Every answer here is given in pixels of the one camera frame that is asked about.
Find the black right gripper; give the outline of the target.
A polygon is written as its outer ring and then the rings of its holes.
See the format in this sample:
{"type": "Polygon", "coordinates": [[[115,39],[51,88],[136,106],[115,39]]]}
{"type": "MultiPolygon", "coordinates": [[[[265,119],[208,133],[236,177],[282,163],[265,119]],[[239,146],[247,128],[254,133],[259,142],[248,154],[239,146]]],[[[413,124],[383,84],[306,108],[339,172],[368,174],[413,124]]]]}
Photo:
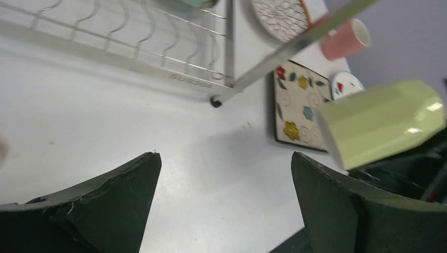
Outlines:
{"type": "Polygon", "coordinates": [[[349,176],[400,196],[446,203],[446,129],[415,148],[352,169],[349,176]]]}

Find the pale yellow ceramic mug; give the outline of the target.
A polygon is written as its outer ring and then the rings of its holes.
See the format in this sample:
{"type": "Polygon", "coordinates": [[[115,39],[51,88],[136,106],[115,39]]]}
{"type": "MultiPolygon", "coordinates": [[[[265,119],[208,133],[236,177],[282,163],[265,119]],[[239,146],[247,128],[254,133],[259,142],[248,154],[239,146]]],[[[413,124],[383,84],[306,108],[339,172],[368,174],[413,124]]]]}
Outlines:
{"type": "Polygon", "coordinates": [[[421,145],[446,127],[446,112],[436,90],[406,80],[325,103],[315,120],[335,164],[348,171],[421,145]]]}

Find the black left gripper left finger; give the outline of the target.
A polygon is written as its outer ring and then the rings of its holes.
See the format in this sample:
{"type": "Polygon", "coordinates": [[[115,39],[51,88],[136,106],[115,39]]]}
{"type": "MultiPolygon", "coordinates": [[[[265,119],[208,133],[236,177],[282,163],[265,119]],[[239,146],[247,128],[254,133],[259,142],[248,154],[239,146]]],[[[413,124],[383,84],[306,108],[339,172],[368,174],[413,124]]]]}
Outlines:
{"type": "Polygon", "coordinates": [[[1,252],[139,252],[162,167],[147,152],[26,203],[1,205],[1,252]]]}

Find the stainless steel dish rack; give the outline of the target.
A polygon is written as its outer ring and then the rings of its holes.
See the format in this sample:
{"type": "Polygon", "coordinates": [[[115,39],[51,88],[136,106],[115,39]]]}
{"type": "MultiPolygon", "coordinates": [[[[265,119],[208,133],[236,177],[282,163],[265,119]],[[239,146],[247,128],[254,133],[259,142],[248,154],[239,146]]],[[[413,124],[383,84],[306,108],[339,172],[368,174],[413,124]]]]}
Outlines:
{"type": "Polygon", "coordinates": [[[200,9],[183,1],[1,1],[1,33],[178,85],[223,102],[370,7],[349,1],[241,77],[235,76],[235,1],[200,9]]]}

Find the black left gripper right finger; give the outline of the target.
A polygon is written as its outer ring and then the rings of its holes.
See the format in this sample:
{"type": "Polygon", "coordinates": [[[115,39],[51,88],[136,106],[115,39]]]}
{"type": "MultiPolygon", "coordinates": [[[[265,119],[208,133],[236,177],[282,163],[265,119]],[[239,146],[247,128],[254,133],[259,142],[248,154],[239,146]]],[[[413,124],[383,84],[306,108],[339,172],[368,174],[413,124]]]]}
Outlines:
{"type": "Polygon", "coordinates": [[[446,206],[341,174],[295,152],[291,174],[314,252],[446,252],[446,206]]]}

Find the mint green ceramic bowl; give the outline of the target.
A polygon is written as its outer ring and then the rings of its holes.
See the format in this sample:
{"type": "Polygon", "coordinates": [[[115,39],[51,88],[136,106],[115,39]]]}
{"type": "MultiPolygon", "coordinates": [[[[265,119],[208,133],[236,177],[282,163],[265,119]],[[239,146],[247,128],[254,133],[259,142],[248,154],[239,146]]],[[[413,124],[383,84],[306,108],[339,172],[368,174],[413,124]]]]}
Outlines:
{"type": "Polygon", "coordinates": [[[211,9],[216,6],[219,0],[182,0],[184,3],[200,9],[211,9]]]}

